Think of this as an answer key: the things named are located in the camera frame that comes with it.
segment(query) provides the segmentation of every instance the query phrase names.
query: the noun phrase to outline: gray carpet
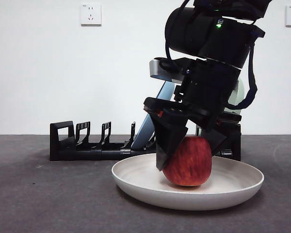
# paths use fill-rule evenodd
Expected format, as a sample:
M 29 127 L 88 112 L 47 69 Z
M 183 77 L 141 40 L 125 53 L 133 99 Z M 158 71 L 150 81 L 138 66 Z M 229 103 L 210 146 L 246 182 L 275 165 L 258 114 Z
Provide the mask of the gray carpet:
M 0 135 L 0 233 L 291 233 L 291 135 L 243 136 L 242 161 L 265 175 L 252 199 L 176 211 L 122 192 L 116 161 L 50 162 L 49 136 Z

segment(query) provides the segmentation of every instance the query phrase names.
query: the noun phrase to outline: red apple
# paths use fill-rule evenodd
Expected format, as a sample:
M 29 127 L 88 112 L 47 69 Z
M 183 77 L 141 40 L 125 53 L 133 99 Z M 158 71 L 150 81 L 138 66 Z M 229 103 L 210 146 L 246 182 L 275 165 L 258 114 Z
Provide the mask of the red apple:
M 181 186 L 199 186 L 211 173 L 212 155 L 208 141 L 202 137 L 188 136 L 163 169 L 165 177 Z

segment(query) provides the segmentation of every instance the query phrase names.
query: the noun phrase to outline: black strap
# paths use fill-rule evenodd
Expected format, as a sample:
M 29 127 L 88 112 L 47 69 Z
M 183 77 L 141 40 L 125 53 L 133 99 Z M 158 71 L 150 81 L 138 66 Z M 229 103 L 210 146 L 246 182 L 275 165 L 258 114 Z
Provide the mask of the black strap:
M 247 93 L 246 98 L 241 101 L 238 105 L 233 105 L 230 103 L 226 104 L 226 108 L 230 109 L 230 110 L 240 110 L 240 109 L 245 109 L 247 107 L 249 107 L 253 100 L 256 97 L 256 93 L 258 91 L 258 87 L 256 85 L 256 78 L 254 76 L 253 73 L 253 54 L 254 54 L 254 43 L 252 44 L 252 46 L 250 47 L 250 55 L 249 55 L 249 91 Z

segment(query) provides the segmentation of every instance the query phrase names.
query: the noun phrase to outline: plate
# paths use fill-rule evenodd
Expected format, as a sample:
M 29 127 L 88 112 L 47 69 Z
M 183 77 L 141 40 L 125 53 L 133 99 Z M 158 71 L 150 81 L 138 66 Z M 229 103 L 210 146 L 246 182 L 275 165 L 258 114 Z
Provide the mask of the plate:
M 198 187 L 169 182 L 156 168 L 156 154 L 131 157 L 112 167 L 116 184 L 145 203 L 177 210 L 217 210 L 241 204 L 261 188 L 264 175 L 255 167 L 231 159 L 213 157 L 212 172 Z

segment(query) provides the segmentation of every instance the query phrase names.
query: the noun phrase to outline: black cable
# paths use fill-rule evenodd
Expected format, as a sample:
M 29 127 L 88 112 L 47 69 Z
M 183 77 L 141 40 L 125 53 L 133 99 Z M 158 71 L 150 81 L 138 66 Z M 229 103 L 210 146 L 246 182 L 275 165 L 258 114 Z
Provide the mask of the black cable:
M 168 62 L 170 63 L 170 69 L 173 72 L 179 72 L 179 68 L 175 65 L 175 63 L 171 59 L 170 51 L 169 51 L 169 38 L 171 37 L 172 31 L 173 31 L 173 29 L 175 27 L 177 19 L 179 18 L 181 12 L 183 11 L 184 7 L 188 4 L 189 1 L 190 0 L 185 0 L 183 2 L 183 4 L 180 6 L 180 8 L 179 8 L 179 10 L 177 12 L 177 15 L 176 15 L 171 27 L 169 28 L 169 32 L 168 32 L 167 37 L 166 37 L 166 43 L 165 43 L 166 56 L 167 56 Z
M 230 109 L 230 110 L 241 110 L 241 109 L 245 109 L 247 107 L 249 107 L 253 100 L 256 97 L 256 93 L 258 91 L 258 87 L 256 85 L 256 78 L 253 72 L 253 55 L 254 55 L 254 43 L 251 45 L 250 47 L 250 55 L 249 55 L 249 91 L 246 95 L 246 98 L 241 101 L 238 105 L 233 105 L 230 103 L 226 104 L 226 108 Z

